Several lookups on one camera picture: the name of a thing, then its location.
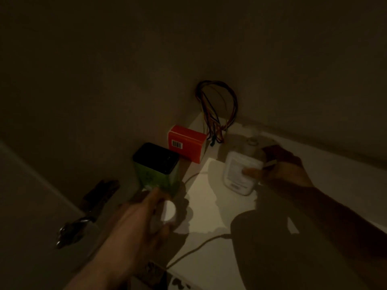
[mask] black lid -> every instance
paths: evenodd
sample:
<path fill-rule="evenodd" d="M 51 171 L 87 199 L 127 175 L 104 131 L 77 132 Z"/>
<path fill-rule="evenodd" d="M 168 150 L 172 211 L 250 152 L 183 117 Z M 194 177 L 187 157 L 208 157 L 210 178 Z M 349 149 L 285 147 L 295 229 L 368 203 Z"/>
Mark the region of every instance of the black lid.
<path fill-rule="evenodd" d="M 161 146 L 147 142 L 133 155 L 136 163 L 163 174 L 171 174 L 179 161 L 179 154 Z"/>

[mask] person's left hand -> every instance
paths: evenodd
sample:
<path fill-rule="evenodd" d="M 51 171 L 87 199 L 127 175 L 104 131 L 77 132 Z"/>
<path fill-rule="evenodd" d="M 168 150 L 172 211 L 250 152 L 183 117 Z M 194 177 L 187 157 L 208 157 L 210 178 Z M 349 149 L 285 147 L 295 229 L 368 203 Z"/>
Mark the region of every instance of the person's left hand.
<path fill-rule="evenodd" d="M 119 285 L 145 266 L 171 231 L 164 225 L 157 233 L 149 233 L 150 220 L 159 201 L 170 199 L 159 188 L 137 204 L 124 204 L 113 217 L 116 223 L 91 263 L 102 268 L 111 283 Z"/>

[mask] cable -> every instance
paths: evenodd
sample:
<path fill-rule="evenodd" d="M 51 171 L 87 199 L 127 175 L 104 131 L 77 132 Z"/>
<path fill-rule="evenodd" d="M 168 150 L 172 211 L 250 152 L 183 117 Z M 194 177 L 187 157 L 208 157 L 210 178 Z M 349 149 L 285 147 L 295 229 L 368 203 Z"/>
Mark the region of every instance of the cable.
<path fill-rule="evenodd" d="M 215 237 L 212 237 L 206 241 L 204 241 L 201 245 L 199 245 L 197 248 L 195 249 L 192 249 L 191 251 L 187 252 L 186 254 L 183 254 L 181 257 L 179 257 L 176 261 L 174 261 L 173 263 L 171 263 L 169 266 L 167 266 L 167 270 L 169 270 L 170 268 L 172 268 L 175 264 L 177 264 L 179 261 L 181 261 L 183 258 L 189 256 L 190 254 L 198 251 L 200 248 L 202 248 L 203 246 L 205 246 L 208 242 L 212 241 L 212 240 L 215 240 L 215 239 L 218 239 L 218 238 L 224 238 L 224 239 L 231 239 L 231 234 L 222 234 L 222 235 L 218 235 L 218 236 L 215 236 Z"/>
<path fill-rule="evenodd" d="M 222 98 L 223 102 L 225 103 L 226 112 L 227 112 L 227 104 L 223 96 L 218 92 L 213 85 L 216 85 L 218 87 L 222 87 L 226 89 L 230 96 L 233 98 L 233 110 L 231 112 L 230 118 L 226 121 L 225 125 L 222 125 L 219 120 L 219 116 L 214 108 L 214 106 L 211 104 L 210 100 L 208 99 L 207 95 L 203 91 L 204 87 L 211 87 L 213 88 Z M 225 139 L 223 138 L 223 131 L 227 132 L 227 129 L 234 123 L 236 114 L 238 113 L 238 100 L 236 98 L 235 92 L 229 87 L 226 83 L 219 81 L 219 80 L 204 80 L 202 82 L 199 82 L 196 86 L 195 90 L 195 97 L 199 101 L 201 107 L 202 107 L 202 113 L 204 121 L 207 125 L 207 139 L 211 140 L 211 146 L 214 146 L 215 142 L 223 143 Z"/>

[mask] red box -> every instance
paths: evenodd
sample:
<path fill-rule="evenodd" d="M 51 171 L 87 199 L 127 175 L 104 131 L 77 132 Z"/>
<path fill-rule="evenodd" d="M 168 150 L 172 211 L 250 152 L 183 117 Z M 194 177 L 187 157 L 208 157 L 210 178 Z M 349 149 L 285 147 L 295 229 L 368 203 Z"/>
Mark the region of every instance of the red box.
<path fill-rule="evenodd" d="M 168 147 L 183 157 L 200 164 L 206 149 L 207 135 L 175 125 L 168 132 Z"/>

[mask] bundle of wires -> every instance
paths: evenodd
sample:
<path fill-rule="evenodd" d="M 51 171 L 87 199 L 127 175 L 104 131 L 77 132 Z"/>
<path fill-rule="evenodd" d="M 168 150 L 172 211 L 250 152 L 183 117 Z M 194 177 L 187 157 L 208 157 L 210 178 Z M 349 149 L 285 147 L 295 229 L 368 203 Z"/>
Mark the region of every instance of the bundle of wires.
<path fill-rule="evenodd" d="M 224 125 L 221 124 L 215 108 L 212 106 L 210 100 L 203 91 L 204 87 L 211 87 L 222 97 L 222 95 L 213 86 L 218 86 L 226 89 L 229 92 L 230 96 L 233 98 L 233 110 L 230 115 L 230 118 L 226 121 Z M 223 131 L 226 132 L 227 129 L 234 123 L 236 114 L 238 112 L 238 100 L 236 99 L 235 92 L 222 81 L 204 80 L 196 86 L 195 97 L 200 102 L 200 105 L 202 107 L 204 121 L 207 125 L 207 139 L 211 139 L 210 145 L 214 146 L 215 142 L 223 143 L 225 141 L 225 139 L 223 138 Z"/>

